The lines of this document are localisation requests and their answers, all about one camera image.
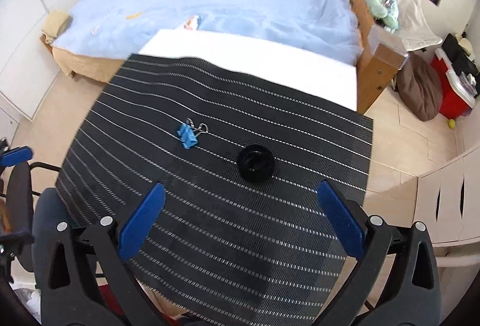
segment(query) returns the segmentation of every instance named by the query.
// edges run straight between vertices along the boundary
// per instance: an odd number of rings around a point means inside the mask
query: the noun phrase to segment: bed leg
[[[373,26],[357,63],[357,112],[364,114],[409,58],[402,42]]]

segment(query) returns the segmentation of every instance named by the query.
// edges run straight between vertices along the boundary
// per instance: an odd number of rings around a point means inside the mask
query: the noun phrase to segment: tile floor
[[[72,79],[59,74],[34,121],[20,123],[13,146],[29,145],[35,152],[35,160],[60,166],[76,130],[103,86],[81,76]],[[456,157],[454,132],[442,115],[429,122],[419,121],[390,88],[366,115],[375,122],[364,208],[369,215],[377,213],[392,225],[411,225],[417,176]],[[53,186],[55,178],[55,173],[36,169],[32,173],[33,189],[41,191]],[[370,295],[372,303],[376,303],[392,263],[393,258],[386,260]],[[331,297],[354,265],[354,260],[348,259]]]

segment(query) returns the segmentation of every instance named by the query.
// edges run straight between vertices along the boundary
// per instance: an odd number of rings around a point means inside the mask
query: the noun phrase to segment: carbon fiber sheet
[[[187,118],[209,128],[192,149],[176,133]],[[165,207],[129,262],[141,282],[215,324],[308,325],[345,260],[315,189],[327,178],[363,202],[372,131],[358,113],[201,59],[133,55],[78,131],[57,189],[85,225],[161,182]],[[238,173],[250,144],[275,157],[263,184]]]

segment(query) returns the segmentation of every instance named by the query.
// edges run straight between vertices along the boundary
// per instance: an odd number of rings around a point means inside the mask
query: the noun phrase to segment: binder clip
[[[201,123],[198,128],[195,128],[194,122],[191,119],[187,119],[187,123],[182,123],[177,131],[177,135],[182,142],[184,149],[191,149],[198,144],[198,136],[203,133],[208,133],[208,127],[206,124]]]

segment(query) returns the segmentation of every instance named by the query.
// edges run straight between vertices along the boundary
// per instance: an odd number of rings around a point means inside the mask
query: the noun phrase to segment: black ring
[[[244,180],[253,183],[264,182],[273,175],[275,158],[267,147],[251,144],[238,154],[237,166]]]

